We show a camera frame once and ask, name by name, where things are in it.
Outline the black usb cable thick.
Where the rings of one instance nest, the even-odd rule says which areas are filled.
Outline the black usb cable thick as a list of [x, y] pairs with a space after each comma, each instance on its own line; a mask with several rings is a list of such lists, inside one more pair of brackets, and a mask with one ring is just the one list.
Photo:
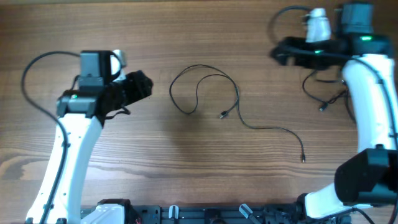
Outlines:
[[[350, 99], [350, 92], [348, 89], [347, 84], [344, 83], [344, 81], [339, 81], [339, 80], [322, 80], [322, 79], [318, 79], [316, 77], [316, 74], [318, 73], [317, 70], [312, 71], [311, 73], [309, 73], [303, 80], [302, 82], [302, 90], [303, 92], [309, 96], [311, 99], [316, 100], [320, 103], [320, 106], [318, 108], [319, 111], [325, 111], [329, 105], [332, 105], [333, 103], [335, 103], [338, 99], [343, 98], [344, 99], [344, 104], [345, 104], [345, 108], [346, 111], [348, 113], [349, 118], [355, 123], [356, 122], [356, 118], [354, 116], [353, 110], [350, 108], [349, 105], [349, 99]], [[306, 89], [306, 82], [308, 81], [309, 78], [314, 78], [316, 82], [320, 82], [320, 83], [342, 83], [345, 88], [342, 89], [340, 92], [338, 92], [337, 94], [333, 95], [330, 99], [328, 100], [323, 100], [315, 95], [312, 95], [310, 92], [307, 91]]]

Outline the black usb cable thin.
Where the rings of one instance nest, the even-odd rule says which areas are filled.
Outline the black usb cable thin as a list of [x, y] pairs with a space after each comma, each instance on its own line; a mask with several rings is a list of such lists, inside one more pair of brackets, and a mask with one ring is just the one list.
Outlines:
[[[176, 101], [175, 101], [175, 99], [174, 99], [174, 96], [173, 96], [173, 94], [172, 94], [172, 88], [173, 88], [173, 85], [175, 84], [175, 82], [177, 81], [178, 78], [180, 78], [183, 74], [185, 74], [185, 73], [188, 72], [189, 70], [194, 69], [194, 68], [198, 68], [198, 67], [209, 68], [209, 69], [215, 70], [216, 73], [210, 74], [210, 75], [206, 75], [206, 76], [202, 77], [202, 78], [197, 82], [197, 85], [196, 85], [196, 87], [195, 87], [195, 107], [194, 107], [191, 111], [184, 111], [184, 110], [181, 109], [181, 107], [179, 107], [179, 105], [176, 103]], [[305, 149], [304, 149], [303, 142], [302, 142], [301, 138], [300, 138], [295, 132], [293, 132], [292, 130], [289, 130], [289, 129], [287, 129], [287, 128], [280, 127], [280, 126], [252, 126], [252, 125], [250, 125], [250, 124], [247, 124], [247, 122], [245, 122], [245, 120], [243, 119], [243, 117], [242, 117], [242, 115], [241, 115], [241, 112], [240, 112], [240, 105], [239, 105], [239, 103], [240, 103], [240, 92], [239, 92], [239, 88], [238, 88], [236, 82], [235, 82], [227, 73], [225, 73], [224, 71], [220, 70], [219, 68], [216, 68], [216, 67], [211, 66], [211, 65], [205, 65], [205, 64], [195, 64], [195, 65], [190, 65], [190, 66], [184, 68], [184, 69], [172, 80], [172, 82], [171, 82], [171, 84], [170, 84], [170, 86], [169, 86], [169, 97], [170, 97], [172, 103], [174, 104], [174, 106], [175, 106], [180, 112], [182, 112], [182, 113], [185, 114], [185, 115], [191, 115], [191, 114], [193, 114], [194, 112], [196, 112], [197, 107], [198, 107], [198, 87], [199, 87], [199, 84], [200, 84], [204, 79], [209, 78], [209, 77], [224, 77], [224, 78], [228, 79], [228, 80], [233, 84], [233, 86], [234, 86], [235, 95], [236, 95], [236, 101], [234, 102], [234, 105], [233, 105], [231, 108], [229, 108], [229, 109], [227, 109], [227, 110], [224, 110], [224, 111], [222, 111], [222, 112], [220, 113], [220, 119], [223, 119], [224, 117], [226, 117], [227, 115], [229, 115], [229, 113], [230, 113], [233, 109], [236, 109], [237, 114], [238, 114], [238, 118], [239, 118], [240, 122], [242, 122], [242, 124], [243, 124], [245, 127], [249, 128], [249, 129], [252, 129], [252, 130], [280, 130], [280, 131], [285, 131], [285, 132], [287, 132], [287, 133], [290, 133], [291, 135], [293, 135], [293, 136], [298, 140], [298, 142], [299, 142], [299, 144], [300, 144], [300, 150], [301, 150], [301, 153], [300, 153], [300, 160], [301, 160], [301, 163], [306, 163]]]

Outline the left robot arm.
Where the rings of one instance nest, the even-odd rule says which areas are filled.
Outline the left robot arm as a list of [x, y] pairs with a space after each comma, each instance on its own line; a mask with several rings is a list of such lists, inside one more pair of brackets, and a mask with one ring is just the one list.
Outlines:
[[93, 148], [104, 122], [129, 114], [127, 106], [152, 94], [142, 71], [124, 73], [122, 50], [84, 50], [80, 74], [57, 101], [55, 140], [45, 176], [26, 223], [141, 223], [129, 200], [105, 199], [81, 216], [81, 196]]

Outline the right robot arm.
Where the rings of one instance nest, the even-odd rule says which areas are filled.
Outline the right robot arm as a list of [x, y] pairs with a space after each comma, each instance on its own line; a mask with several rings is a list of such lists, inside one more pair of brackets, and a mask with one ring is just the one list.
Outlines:
[[322, 8], [306, 8], [307, 34], [286, 37], [271, 55], [293, 58], [314, 71], [341, 68], [358, 129], [357, 154], [337, 168], [334, 181], [300, 197], [302, 222], [324, 222], [369, 207], [397, 205], [397, 93], [394, 50], [372, 27], [373, 5], [341, 5], [336, 30]]

